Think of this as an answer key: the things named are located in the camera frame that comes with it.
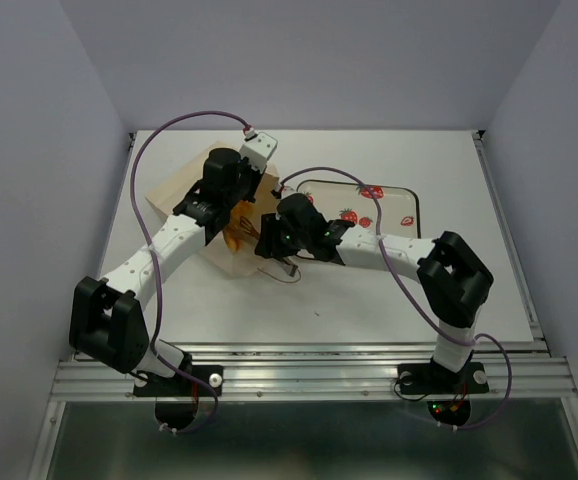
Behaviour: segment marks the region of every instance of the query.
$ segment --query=brown object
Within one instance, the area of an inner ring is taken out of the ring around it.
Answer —
[[[204,162],[214,148],[237,150],[230,145],[216,142],[145,195],[147,202],[163,222],[192,185],[202,177]],[[245,277],[262,268],[267,261],[257,257],[254,248],[260,238],[261,215],[276,211],[278,200],[271,195],[271,190],[277,183],[276,168],[267,165],[256,191],[256,202],[240,202],[236,205],[231,211],[230,222],[223,229],[222,235],[217,235],[200,251],[200,255],[233,277]]]

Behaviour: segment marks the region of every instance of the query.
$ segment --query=white table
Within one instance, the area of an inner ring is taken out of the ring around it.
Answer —
[[[131,161],[150,132],[138,132]],[[531,341],[528,317],[505,249],[493,202],[470,132],[267,131],[278,139],[273,157],[281,176],[310,166],[333,166],[378,185],[418,194],[423,237],[459,233],[492,271],[495,282],[478,321],[505,342]],[[137,175],[138,203],[147,226],[161,222],[144,200],[149,189],[213,142],[236,147],[240,131],[164,132],[147,148]],[[295,179],[338,181],[334,174]],[[114,269],[143,243],[129,204],[127,172],[102,272]],[[230,279],[198,255],[164,287],[161,338],[180,343],[420,343],[435,333],[416,314],[387,272],[301,262],[302,280],[282,285],[255,274]],[[427,307],[422,289],[405,283]],[[152,328],[155,299],[145,318]]]

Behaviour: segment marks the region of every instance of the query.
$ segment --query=gray wall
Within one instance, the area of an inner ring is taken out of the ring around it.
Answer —
[[[540,322],[578,385],[578,0],[556,11],[485,144]]]
[[[484,128],[558,4],[61,1],[132,129],[207,108],[268,128]]]
[[[26,478],[126,146],[57,1],[0,1],[0,479]]]

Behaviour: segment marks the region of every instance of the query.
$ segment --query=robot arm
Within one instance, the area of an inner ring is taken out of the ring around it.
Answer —
[[[350,267],[387,270],[373,232],[344,220],[326,221],[306,196],[294,193],[264,215],[256,254],[280,259],[307,250],[314,259]],[[421,284],[439,328],[465,345],[439,335],[431,361],[440,383],[464,382],[473,348],[477,314],[487,300],[493,275],[456,233],[438,239],[383,235],[383,245],[398,274]]]
[[[130,259],[100,280],[85,277],[76,286],[69,343],[111,368],[134,370],[171,378],[174,372],[158,361],[149,348],[143,318],[156,290],[151,252],[158,256],[161,281],[187,258],[207,245],[229,223],[231,210],[242,200],[254,202],[269,158],[277,142],[250,129],[240,152],[217,148],[204,163],[203,176],[153,237]],[[182,370],[191,356],[158,341],[157,350]]]

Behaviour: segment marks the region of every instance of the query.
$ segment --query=strawberry print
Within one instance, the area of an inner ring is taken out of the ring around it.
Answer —
[[[385,192],[383,192],[382,188],[380,187],[368,186],[367,188],[373,192],[376,198],[382,198],[385,196]],[[359,195],[362,195],[365,198],[371,198],[371,194],[367,191],[367,188],[358,187],[356,190],[358,191]]]
[[[365,228],[369,228],[369,226],[371,226],[372,223],[373,223],[373,220],[370,219],[369,217],[362,217],[358,221],[358,225],[360,225],[361,227],[365,227]]]
[[[350,208],[345,208],[344,210],[341,210],[340,218],[348,222],[353,222],[354,225],[358,223],[358,215],[356,215],[356,212],[354,212]]]

